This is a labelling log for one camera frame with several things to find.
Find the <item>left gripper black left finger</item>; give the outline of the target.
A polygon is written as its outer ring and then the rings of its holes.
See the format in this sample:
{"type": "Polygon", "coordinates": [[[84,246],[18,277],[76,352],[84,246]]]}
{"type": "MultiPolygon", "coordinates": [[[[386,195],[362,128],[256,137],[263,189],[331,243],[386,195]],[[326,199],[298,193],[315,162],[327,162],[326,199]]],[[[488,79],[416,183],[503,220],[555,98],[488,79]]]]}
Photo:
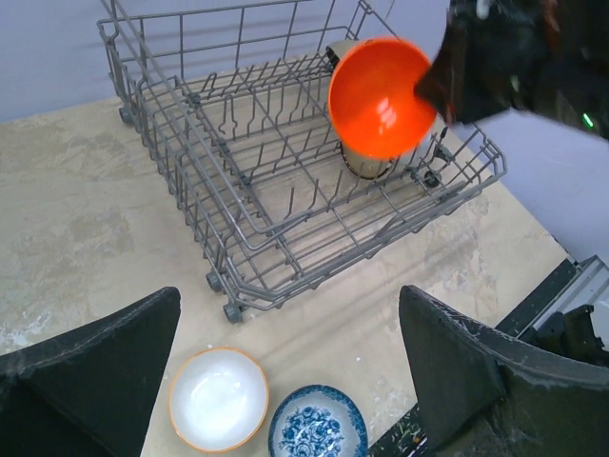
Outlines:
{"type": "Polygon", "coordinates": [[[1,358],[4,456],[138,456],[181,314],[166,287],[1,358]]]}

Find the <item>orange bowl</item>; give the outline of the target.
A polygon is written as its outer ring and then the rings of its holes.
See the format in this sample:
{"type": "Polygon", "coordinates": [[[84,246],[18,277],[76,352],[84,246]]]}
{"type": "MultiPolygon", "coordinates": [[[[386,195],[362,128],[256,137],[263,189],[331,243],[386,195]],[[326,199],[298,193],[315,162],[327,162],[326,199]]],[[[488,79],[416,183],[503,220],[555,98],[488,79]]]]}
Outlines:
{"type": "Polygon", "coordinates": [[[342,143],[378,161],[416,147],[437,117],[436,109],[415,95],[430,68],[429,58],[401,38],[356,44],[340,59],[327,91],[330,124],[342,143]]]}

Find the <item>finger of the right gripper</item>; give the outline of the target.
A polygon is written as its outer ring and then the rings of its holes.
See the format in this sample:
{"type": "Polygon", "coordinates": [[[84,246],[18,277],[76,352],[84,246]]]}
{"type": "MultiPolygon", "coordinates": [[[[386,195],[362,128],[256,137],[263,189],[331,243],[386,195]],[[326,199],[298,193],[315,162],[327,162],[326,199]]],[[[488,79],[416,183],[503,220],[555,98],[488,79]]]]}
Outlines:
{"type": "Polygon", "coordinates": [[[431,67],[414,88],[414,93],[428,102],[447,124],[453,124],[460,112],[460,27],[446,24],[441,48],[431,67]]]}

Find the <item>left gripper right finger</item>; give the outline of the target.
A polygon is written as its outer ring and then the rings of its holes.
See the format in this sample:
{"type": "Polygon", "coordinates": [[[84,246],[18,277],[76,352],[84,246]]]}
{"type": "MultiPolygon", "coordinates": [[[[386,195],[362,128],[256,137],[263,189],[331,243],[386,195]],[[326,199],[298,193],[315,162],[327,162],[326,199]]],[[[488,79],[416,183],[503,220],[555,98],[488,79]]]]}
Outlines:
{"type": "Polygon", "coordinates": [[[404,286],[399,319],[437,456],[605,456],[608,370],[562,357],[404,286]]]}

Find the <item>blue white patterned bowl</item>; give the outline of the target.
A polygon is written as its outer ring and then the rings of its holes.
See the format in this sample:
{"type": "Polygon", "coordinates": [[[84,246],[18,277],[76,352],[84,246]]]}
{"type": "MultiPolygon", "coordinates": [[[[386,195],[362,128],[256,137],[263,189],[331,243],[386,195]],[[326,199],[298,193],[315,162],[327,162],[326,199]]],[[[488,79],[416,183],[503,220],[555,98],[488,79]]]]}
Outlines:
{"type": "Polygon", "coordinates": [[[316,384],[283,399],[270,422],[267,447],[271,457],[365,457],[368,437],[353,400],[316,384]]]}

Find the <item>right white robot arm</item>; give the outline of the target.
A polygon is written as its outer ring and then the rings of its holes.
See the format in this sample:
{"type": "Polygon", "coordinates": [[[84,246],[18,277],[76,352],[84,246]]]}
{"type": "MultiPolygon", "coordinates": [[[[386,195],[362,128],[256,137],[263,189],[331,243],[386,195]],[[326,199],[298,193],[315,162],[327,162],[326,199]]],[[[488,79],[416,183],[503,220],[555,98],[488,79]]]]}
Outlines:
{"type": "Polygon", "coordinates": [[[605,1],[452,1],[415,94],[450,124],[510,109],[608,137],[605,1]]]}

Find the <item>beige white bowl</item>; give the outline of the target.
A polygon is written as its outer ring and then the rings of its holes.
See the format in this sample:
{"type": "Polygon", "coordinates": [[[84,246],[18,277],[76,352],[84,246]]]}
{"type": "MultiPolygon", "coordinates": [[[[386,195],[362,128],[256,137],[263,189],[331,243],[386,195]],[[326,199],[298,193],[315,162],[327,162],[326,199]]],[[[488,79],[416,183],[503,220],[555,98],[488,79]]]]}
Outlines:
{"type": "Polygon", "coordinates": [[[269,386],[263,369],[230,347],[203,350],[173,376],[167,395],[171,426],[188,446],[228,452],[247,443],[263,424],[269,386]]]}

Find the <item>brown rimmed cream bowl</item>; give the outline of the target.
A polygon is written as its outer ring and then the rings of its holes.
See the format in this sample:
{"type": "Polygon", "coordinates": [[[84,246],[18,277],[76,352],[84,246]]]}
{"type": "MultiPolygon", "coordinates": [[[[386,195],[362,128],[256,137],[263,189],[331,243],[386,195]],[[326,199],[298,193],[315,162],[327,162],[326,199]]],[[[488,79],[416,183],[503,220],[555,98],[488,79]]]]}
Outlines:
{"type": "Polygon", "coordinates": [[[393,160],[379,161],[364,157],[341,143],[341,155],[346,167],[358,178],[375,180],[385,176],[395,165],[393,160]]]}

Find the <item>grey wire dish rack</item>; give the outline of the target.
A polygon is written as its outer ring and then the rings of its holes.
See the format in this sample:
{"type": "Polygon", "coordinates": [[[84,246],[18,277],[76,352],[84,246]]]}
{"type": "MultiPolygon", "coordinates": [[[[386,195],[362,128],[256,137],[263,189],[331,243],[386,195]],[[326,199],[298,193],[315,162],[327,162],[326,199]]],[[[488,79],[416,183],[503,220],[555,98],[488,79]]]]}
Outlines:
{"type": "Polygon", "coordinates": [[[417,169],[364,180],[329,122],[325,47],[389,32],[365,1],[219,1],[98,24],[124,123],[210,262],[228,321],[270,310],[454,212],[507,170],[480,129],[442,123],[417,169]]]}

